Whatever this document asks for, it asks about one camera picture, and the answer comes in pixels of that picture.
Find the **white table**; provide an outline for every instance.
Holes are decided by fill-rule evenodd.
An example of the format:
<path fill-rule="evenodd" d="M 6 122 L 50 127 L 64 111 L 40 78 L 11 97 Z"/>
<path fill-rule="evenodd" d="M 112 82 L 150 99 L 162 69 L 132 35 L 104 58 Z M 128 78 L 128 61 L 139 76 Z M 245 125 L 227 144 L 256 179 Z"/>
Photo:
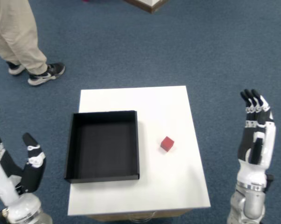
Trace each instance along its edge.
<path fill-rule="evenodd" d="M 140 179 L 71 184 L 68 215 L 210 207 L 186 87 L 81 90 L 79 112 L 124 110 L 137 111 Z"/>

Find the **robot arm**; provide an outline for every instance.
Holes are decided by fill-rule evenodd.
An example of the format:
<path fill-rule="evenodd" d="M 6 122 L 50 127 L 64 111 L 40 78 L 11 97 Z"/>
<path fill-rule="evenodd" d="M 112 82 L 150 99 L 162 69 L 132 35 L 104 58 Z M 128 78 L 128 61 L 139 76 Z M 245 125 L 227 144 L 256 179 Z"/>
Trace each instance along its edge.
<path fill-rule="evenodd" d="M 21 170 L 13 161 L 0 139 L 0 199 L 9 206 L 23 193 L 38 189 L 46 165 L 45 154 L 33 137 L 26 133 L 23 141 L 28 147 L 28 162 Z"/>
<path fill-rule="evenodd" d="M 259 224 L 265 215 L 265 193 L 273 181 L 265 172 L 272 158 L 276 127 L 268 103 L 256 90 L 245 90 L 241 97 L 246 103 L 246 125 L 238 149 L 240 170 L 228 224 Z"/>

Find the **black tray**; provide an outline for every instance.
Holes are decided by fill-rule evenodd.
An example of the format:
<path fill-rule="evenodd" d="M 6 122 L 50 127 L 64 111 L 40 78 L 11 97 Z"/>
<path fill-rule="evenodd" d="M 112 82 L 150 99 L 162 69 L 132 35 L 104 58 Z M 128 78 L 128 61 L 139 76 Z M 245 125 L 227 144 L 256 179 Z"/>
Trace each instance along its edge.
<path fill-rule="evenodd" d="M 136 111 L 73 114 L 66 161 L 70 183 L 139 179 Z"/>

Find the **black sneaker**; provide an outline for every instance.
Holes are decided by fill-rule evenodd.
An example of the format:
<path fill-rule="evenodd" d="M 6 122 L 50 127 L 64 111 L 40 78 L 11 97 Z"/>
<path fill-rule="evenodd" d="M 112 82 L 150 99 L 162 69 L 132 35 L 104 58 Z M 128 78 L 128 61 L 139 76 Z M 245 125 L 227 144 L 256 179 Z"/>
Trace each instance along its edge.
<path fill-rule="evenodd" d="M 7 64 L 9 65 L 9 73 L 13 76 L 17 76 L 19 75 L 20 73 L 23 72 L 23 70 L 25 70 L 25 67 L 20 64 L 20 65 L 15 65 L 11 62 L 7 62 Z"/>
<path fill-rule="evenodd" d="M 59 78 L 65 71 L 65 65 L 61 62 L 48 64 L 47 71 L 40 75 L 29 75 L 28 84 L 40 85 L 51 79 Z"/>

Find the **beige pants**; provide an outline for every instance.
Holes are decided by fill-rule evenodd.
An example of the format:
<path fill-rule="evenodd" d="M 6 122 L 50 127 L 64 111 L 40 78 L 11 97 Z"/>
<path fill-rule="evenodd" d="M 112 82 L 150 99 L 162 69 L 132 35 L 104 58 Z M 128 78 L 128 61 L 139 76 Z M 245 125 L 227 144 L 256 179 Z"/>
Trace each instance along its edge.
<path fill-rule="evenodd" d="M 47 70 L 28 0 L 0 0 L 0 56 L 36 75 Z"/>

